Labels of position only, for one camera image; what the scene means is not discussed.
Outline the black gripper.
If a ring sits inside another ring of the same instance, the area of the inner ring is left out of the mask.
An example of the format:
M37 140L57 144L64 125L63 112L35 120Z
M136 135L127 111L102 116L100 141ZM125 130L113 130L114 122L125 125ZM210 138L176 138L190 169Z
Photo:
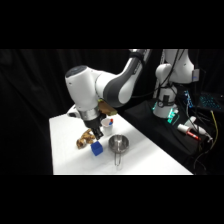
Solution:
M100 138L102 138L105 135L104 131L103 131L103 128L100 127L101 126L101 120L103 118L104 118L104 115L100 114L98 117L84 122L84 124L87 128L90 128L90 129L93 130L94 135L95 135L97 140L99 140Z

